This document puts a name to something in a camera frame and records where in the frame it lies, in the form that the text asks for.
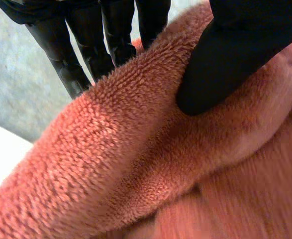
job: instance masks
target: gray floor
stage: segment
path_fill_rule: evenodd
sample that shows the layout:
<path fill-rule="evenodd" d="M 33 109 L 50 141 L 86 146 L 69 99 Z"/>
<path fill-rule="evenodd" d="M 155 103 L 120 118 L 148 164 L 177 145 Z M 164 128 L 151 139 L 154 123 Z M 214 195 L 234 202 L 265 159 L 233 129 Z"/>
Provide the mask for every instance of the gray floor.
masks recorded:
<path fill-rule="evenodd" d="M 199 1 L 172 0 L 169 19 Z M 137 21 L 135 14 L 132 38 L 139 36 Z M 84 65 L 73 36 L 71 41 Z M 0 10 L 0 126 L 34 142 L 69 102 L 44 51 Z"/>

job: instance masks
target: black glove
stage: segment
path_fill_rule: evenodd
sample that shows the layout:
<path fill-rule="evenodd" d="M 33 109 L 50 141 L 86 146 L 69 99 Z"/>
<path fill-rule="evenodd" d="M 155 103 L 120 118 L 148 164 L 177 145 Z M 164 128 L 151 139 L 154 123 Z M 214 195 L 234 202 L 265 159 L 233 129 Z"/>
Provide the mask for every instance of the black glove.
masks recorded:
<path fill-rule="evenodd" d="M 292 1 L 210 0 L 214 19 L 204 30 L 177 93 L 195 116 L 214 107 L 292 43 Z"/>

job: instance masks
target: fleece blanket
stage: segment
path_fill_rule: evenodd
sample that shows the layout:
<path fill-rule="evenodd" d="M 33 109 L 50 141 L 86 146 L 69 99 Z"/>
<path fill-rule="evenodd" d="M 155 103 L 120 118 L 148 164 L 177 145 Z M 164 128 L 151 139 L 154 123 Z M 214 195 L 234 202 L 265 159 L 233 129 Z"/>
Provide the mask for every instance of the fleece blanket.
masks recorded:
<path fill-rule="evenodd" d="M 0 239 L 292 239 L 292 44 L 188 117 L 211 19 L 189 9 L 58 115 L 0 187 Z"/>

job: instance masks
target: white surface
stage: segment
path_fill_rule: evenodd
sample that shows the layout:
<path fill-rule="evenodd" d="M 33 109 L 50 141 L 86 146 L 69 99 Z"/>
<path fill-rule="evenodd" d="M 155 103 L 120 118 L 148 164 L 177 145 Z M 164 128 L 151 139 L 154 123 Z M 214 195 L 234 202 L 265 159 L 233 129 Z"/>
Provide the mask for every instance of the white surface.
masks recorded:
<path fill-rule="evenodd" d="M 0 127 L 0 185 L 33 146 Z"/>

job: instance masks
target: salmon-colored fabric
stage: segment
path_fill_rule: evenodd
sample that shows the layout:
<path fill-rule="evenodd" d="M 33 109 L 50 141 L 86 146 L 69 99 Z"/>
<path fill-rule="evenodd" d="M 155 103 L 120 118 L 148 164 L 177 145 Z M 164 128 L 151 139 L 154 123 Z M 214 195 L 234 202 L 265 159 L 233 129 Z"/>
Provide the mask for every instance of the salmon-colored fabric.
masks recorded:
<path fill-rule="evenodd" d="M 189 9 L 58 115 L 0 187 L 0 239 L 292 239 L 292 45 L 188 117 L 211 19 Z"/>

